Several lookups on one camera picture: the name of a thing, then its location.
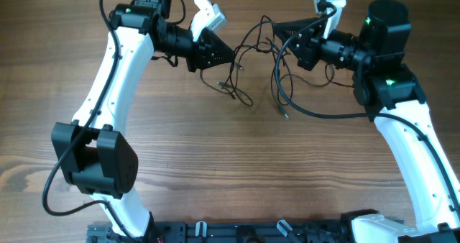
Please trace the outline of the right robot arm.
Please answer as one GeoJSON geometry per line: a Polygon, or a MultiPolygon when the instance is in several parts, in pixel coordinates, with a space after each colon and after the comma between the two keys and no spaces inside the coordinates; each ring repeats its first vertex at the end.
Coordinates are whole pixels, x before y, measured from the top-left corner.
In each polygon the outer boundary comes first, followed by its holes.
{"type": "Polygon", "coordinates": [[[317,17],[274,25],[282,48],[298,65],[318,62],[353,73],[353,92],[362,117],[375,124],[390,147],[410,194],[416,225],[403,225],[374,210],[344,214],[348,242],[457,242],[459,180],[438,141],[426,95],[404,64],[411,25],[395,0],[376,0],[358,36],[335,30],[341,6],[317,0],[317,17]]]}

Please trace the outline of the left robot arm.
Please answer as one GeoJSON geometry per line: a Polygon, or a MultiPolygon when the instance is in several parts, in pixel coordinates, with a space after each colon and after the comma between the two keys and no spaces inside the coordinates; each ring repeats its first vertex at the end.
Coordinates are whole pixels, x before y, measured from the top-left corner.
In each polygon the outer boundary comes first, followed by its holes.
{"type": "Polygon", "coordinates": [[[118,242],[164,239],[134,187],[139,160],[124,136],[144,69],[157,58],[184,58],[191,72],[235,59],[217,35],[227,22],[217,4],[194,0],[198,12],[183,29],[169,21],[171,1],[133,0],[103,15],[108,42],[93,85],[72,121],[52,130],[55,171],[103,207],[118,242]]]}

